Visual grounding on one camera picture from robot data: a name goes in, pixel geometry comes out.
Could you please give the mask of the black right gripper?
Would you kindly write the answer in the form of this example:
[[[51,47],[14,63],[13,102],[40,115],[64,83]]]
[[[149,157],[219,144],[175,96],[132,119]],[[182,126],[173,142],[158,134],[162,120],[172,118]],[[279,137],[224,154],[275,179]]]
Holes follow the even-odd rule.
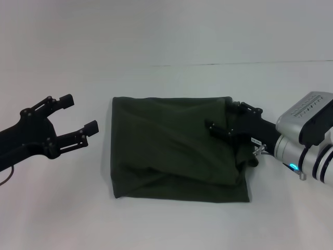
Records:
[[[280,138],[275,124],[261,118],[263,110],[255,108],[245,102],[232,102],[226,105],[230,113],[237,114],[230,125],[230,131],[216,125],[212,120],[205,119],[204,126],[209,135],[220,140],[231,140],[234,136],[260,141],[266,145],[266,151],[274,153],[275,145]]]

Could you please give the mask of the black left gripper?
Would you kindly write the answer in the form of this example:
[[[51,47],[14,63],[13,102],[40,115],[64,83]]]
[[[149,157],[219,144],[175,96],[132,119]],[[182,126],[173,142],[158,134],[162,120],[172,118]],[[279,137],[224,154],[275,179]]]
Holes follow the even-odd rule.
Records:
[[[87,147],[87,138],[99,132],[96,120],[77,131],[57,136],[47,118],[73,105],[73,96],[67,94],[59,100],[48,96],[33,107],[23,109],[18,123],[1,131],[1,171],[34,155],[57,158]]]

